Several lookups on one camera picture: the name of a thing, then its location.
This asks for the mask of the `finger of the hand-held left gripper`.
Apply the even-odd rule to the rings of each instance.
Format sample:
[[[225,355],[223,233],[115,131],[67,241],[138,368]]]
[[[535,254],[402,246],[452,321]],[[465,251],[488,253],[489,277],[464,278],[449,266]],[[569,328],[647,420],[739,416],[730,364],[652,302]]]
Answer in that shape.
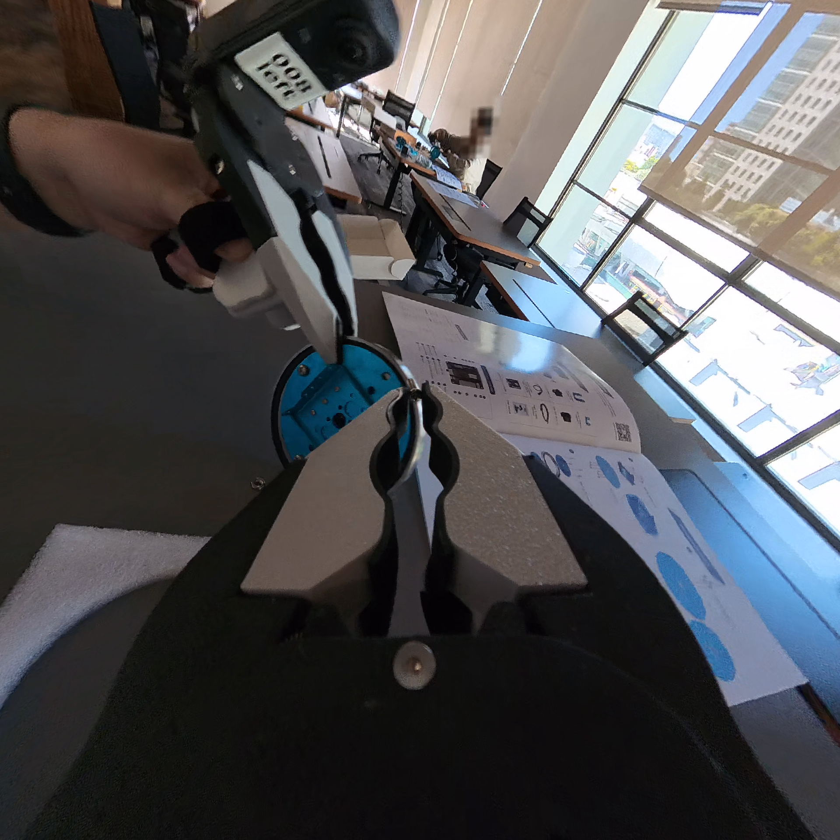
[[[269,236],[244,262],[222,263],[213,285],[215,299],[238,319],[263,314],[280,329],[298,326],[327,364],[342,362],[346,340],[335,341],[335,311],[305,240],[312,211],[334,216],[331,206],[321,208],[302,186],[289,194],[256,161],[248,161],[246,171],[255,188],[258,220],[268,223]]]
[[[358,312],[350,257],[337,222],[323,210],[312,211],[305,221],[305,240],[320,274],[320,286],[335,311],[335,341],[344,342],[356,336]]]

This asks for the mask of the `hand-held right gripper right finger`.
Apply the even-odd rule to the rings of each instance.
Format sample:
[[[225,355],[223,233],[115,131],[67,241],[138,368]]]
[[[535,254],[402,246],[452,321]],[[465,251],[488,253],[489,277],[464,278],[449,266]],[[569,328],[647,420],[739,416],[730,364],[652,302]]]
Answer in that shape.
[[[440,387],[421,393],[430,633],[476,634],[498,604],[583,592],[585,573],[519,449]]]

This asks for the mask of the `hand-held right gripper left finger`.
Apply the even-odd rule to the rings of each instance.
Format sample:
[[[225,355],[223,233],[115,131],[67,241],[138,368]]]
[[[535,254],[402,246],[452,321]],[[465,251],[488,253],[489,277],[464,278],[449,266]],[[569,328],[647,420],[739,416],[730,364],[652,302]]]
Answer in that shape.
[[[398,568],[391,492],[407,393],[387,392],[307,457],[242,584],[334,609],[353,634],[390,629]]]

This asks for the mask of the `blue disc with metal rim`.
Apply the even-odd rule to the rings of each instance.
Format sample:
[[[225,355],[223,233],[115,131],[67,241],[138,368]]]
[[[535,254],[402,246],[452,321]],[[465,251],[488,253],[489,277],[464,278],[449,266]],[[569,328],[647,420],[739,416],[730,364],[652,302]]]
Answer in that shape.
[[[424,448],[422,396],[389,350],[346,339],[335,363],[306,347],[280,376],[271,434],[284,466],[309,459],[326,480],[388,493],[407,481]]]

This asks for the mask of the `white foam frame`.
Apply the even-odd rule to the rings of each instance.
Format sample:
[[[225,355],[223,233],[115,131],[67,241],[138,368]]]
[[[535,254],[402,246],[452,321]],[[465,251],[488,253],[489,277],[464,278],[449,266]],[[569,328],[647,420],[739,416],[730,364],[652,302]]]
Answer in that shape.
[[[175,578],[208,537],[57,524],[1,607],[1,702],[63,634],[106,604]]]

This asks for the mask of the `light office desk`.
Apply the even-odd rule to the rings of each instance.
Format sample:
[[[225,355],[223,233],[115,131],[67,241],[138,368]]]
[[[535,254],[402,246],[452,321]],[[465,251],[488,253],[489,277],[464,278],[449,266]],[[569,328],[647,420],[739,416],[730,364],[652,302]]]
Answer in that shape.
[[[324,184],[325,192],[341,206],[361,205],[363,198],[341,142],[323,127],[317,127],[288,114],[286,123],[309,153]]]

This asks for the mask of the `wood-edged office desk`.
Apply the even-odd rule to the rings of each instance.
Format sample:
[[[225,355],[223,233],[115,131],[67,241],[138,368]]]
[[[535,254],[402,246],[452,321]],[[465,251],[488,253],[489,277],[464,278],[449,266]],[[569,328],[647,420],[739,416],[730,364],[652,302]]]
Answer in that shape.
[[[424,176],[412,174],[411,181],[415,208],[406,239],[413,247],[415,272],[432,274],[427,260],[439,238],[461,257],[462,265],[454,269],[452,282],[439,277],[423,295],[449,295],[454,302],[473,307],[486,283],[480,271],[482,261],[510,269],[540,266],[536,254],[490,210],[441,193],[437,183]]]
[[[495,290],[504,307],[519,320],[590,338],[602,330],[597,314],[563,282],[486,261],[480,271],[488,289]]]

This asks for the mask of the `dark desk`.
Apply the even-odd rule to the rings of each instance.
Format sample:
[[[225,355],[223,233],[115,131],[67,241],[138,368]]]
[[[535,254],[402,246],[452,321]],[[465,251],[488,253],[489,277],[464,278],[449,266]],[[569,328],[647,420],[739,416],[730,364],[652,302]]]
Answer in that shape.
[[[102,236],[2,233],[2,599],[60,523],[211,537],[280,462],[270,399],[306,339],[172,289],[152,257]],[[837,552],[769,490],[744,496],[722,449],[675,424],[655,380],[608,331],[495,313],[478,321],[565,346],[615,386],[644,455],[838,719]],[[22,838],[98,719],[140,627],[173,579],[83,618],[2,703],[2,838]]]

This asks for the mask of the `person's left hand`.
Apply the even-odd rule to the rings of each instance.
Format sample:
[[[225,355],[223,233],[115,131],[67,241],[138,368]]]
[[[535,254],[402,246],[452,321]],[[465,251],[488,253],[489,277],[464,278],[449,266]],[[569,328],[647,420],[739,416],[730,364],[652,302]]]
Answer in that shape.
[[[17,108],[7,123],[19,174],[48,209],[83,231],[150,251],[193,207],[222,196],[184,138],[44,108]]]

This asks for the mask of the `white cardboard box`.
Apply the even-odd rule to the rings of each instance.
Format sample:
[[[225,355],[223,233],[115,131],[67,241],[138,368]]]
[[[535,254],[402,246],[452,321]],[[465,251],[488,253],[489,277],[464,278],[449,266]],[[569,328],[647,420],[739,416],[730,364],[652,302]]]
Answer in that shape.
[[[390,218],[360,214],[338,216],[356,280],[402,281],[416,258],[401,226]]]

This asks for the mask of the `printed instruction manual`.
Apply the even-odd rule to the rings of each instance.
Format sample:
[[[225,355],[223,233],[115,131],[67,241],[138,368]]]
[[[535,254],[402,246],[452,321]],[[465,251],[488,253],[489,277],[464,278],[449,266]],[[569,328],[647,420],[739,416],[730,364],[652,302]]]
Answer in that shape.
[[[729,707],[805,678],[642,453],[615,386],[563,345],[383,293],[400,355],[602,517],[654,573]]]

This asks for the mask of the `large grid window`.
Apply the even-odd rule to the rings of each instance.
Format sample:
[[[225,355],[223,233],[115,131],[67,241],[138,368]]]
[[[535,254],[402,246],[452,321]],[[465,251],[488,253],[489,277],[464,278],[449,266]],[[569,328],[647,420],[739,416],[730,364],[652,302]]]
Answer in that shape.
[[[838,2],[652,2],[539,196],[599,314],[688,335],[654,368],[838,543]]]

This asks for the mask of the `black frame chair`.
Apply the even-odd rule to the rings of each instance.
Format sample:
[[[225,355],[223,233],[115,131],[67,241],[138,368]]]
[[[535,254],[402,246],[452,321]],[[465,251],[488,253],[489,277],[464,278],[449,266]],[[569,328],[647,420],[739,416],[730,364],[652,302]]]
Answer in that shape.
[[[637,290],[607,314],[601,325],[615,333],[644,368],[688,335],[687,330],[676,326],[658,311],[642,290]]]

